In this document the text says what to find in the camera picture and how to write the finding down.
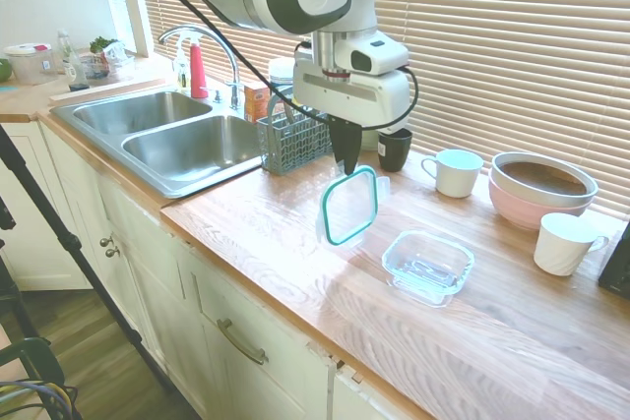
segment black cup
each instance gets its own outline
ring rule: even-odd
[[[398,172],[403,169],[410,155],[413,133],[403,128],[392,135],[378,134],[378,160],[383,170]]]

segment wooden countertop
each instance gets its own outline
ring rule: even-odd
[[[286,177],[252,171],[161,217],[414,418],[628,418],[630,302],[597,286],[618,234],[573,276],[549,275],[532,259],[536,234],[496,214],[487,178],[470,198],[449,199],[433,191],[420,159],[412,153],[391,176],[391,199],[352,251],[315,236],[330,158]],[[374,153],[363,162],[379,169]],[[454,238],[475,255],[446,308],[386,282],[381,255],[408,229]]]
[[[136,69],[128,77],[89,81],[90,89],[77,92],[68,92],[68,82],[64,76],[38,86],[22,86],[15,80],[0,83],[0,123],[28,123],[37,119],[38,111],[52,106],[96,100],[163,85],[166,83],[165,77],[169,68],[170,62],[157,55],[152,58],[136,58]]]

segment wooden floor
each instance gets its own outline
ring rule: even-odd
[[[79,388],[85,420],[199,419],[178,391],[166,394],[92,291],[32,292],[27,308],[69,386]],[[21,339],[13,316],[0,315],[9,337]]]

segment spray bottle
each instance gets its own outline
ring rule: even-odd
[[[188,37],[190,38],[190,96],[193,98],[207,98],[206,72],[204,71],[204,61],[201,57],[201,45],[199,44],[201,35],[189,32]]]

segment pink bowl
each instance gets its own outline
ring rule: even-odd
[[[491,177],[488,177],[488,182],[490,200],[494,208],[511,223],[528,230],[540,229],[540,220],[548,213],[559,212],[580,216],[593,201],[591,199],[582,206],[572,208],[541,206],[509,194],[497,186]]]

